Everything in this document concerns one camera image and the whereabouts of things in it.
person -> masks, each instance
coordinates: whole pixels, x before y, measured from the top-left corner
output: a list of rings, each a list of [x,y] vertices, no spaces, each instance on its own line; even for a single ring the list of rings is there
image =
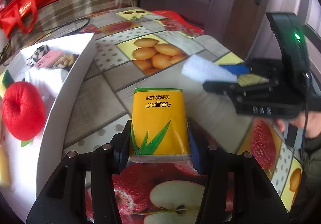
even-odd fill
[[[293,126],[304,128],[305,113],[289,121]],[[285,122],[277,119],[281,132],[285,131]],[[304,136],[304,153],[302,158],[303,174],[298,194],[290,211],[290,217],[298,217],[311,199],[321,192],[321,112],[309,112]]]

person's hand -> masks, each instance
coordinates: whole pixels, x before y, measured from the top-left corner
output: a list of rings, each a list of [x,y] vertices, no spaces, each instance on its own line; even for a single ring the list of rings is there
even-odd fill
[[[298,117],[289,120],[289,123],[298,128],[304,128],[305,113],[301,112]],[[285,131],[285,123],[282,119],[277,119],[276,124],[278,125],[281,132]],[[309,112],[307,129],[305,132],[306,138],[315,138],[321,133],[321,112]]]

dark jacket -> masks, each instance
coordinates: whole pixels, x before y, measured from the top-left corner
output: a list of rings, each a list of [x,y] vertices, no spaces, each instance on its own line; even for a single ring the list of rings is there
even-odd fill
[[[321,187],[321,134],[313,139],[304,140],[302,158],[303,174],[290,218],[295,220],[304,212],[308,204],[319,196]]]
[[[321,134],[313,139],[305,139],[302,160],[306,174],[306,186],[313,191],[321,185]]]

apple slice image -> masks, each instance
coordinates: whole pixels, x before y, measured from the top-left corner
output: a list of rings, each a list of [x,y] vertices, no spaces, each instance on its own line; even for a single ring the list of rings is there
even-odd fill
[[[162,210],[150,212],[144,224],[194,224],[203,193],[204,187],[193,182],[158,184],[150,192],[150,201]]]

yellow sponge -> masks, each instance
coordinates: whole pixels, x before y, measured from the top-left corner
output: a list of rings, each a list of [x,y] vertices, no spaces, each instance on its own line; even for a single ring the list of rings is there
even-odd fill
[[[9,187],[10,184],[8,160],[4,154],[2,146],[0,146],[0,186]]]

